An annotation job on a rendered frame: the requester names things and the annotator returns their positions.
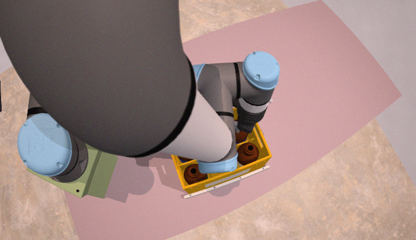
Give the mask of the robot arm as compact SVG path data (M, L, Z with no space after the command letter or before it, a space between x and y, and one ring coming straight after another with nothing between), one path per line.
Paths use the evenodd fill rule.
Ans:
M179 0L0 0L0 38L30 92L19 155L60 183L84 174L86 144L194 159L203 174L235 171L232 99L265 105L280 75L264 51L192 65Z

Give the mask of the brown bottle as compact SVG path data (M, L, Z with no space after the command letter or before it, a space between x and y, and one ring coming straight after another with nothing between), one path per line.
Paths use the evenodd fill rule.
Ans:
M248 133L245 133L241 130L239 131L239 133L235 132L235 135L236 135L236 145L242 142L245 142L248 137Z
M241 144L237 149L237 152L237 163L239 167L256 161L259 156L259 150L257 146L250 142Z
M208 179L208 176L199 172L198 164L191 164L184 171L184 179L191 185Z
M193 159L184 158L184 157L179 157L179 156L178 156L178 158L179 158L179 160L180 160L182 163L186 163L186 162L188 162L188 161L193 160Z

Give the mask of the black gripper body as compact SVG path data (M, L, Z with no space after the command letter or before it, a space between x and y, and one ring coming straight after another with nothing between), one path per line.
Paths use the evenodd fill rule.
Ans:
M243 100L243 98L232 99L233 107L237 108L239 116L237 128L245 133L251 133L255 123L260 122L267 110L268 104L272 103L270 99L268 103L262 106L253 106Z

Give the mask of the yellow bottle crate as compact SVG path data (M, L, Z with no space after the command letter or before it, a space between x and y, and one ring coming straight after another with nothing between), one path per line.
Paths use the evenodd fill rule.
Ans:
M257 135L257 133L258 133L258 135ZM261 142L260 142L260 140L261 140ZM207 174L207 176L208 176L207 180L203 180L203 181L200 181L198 183L191 184L191 185L189 185L185 181L184 171L189 165L198 164L197 160L191 160L191 161L188 161L186 163L182 163L179 160L178 156L171 155L182 187L189 194L191 194L191 193L195 193L197 191L207 189L209 187L219 185L219 184L224 183L226 181L238 178L240 176L243 176L245 174L248 174L250 172L253 172L257 169L262 168L268 162L268 160L272 157L272 155L271 155L271 152L268 148L267 142L265 141L265 138L263 136L263 133L262 133L258 123L255 124L255 127L253 128L252 132L248 133L248 137L247 137L245 142L251 142L251 143L253 143L257 146L257 148L259 150L259 156L258 156L257 161L254 161L253 163L247 164L247 165L242 166L242 167L239 167L238 163L237 163L237 169L233 172L209 173L209 174ZM237 144L236 145L237 149L239 148L239 146L241 144L243 144L245 142Z

